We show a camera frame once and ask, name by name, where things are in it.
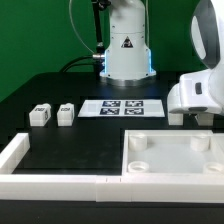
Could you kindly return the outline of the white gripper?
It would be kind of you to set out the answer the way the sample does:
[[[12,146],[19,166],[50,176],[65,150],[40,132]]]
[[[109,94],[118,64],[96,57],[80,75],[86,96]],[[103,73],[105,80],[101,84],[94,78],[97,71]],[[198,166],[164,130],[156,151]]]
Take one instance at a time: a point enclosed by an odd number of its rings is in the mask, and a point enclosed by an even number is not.
[[[224,107],[210,94],[208,84],[210,75],[210,69],[181,75],[179,82],[168,94],[168,112],[223,114]]]

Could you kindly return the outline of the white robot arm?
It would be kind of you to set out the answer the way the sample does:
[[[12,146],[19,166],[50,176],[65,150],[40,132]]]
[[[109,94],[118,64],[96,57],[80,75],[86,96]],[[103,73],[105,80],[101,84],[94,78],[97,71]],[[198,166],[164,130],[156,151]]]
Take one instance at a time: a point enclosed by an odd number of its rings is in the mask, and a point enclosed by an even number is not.
[[[101,72],[105,81],[133,86],[155,75],[145,44],[144,19],[140,0],[111,0],[110,45]],[[190,34],[206,69],[180,76],[168,94],[168,111],[224,114],[224,0],[200,0]]]

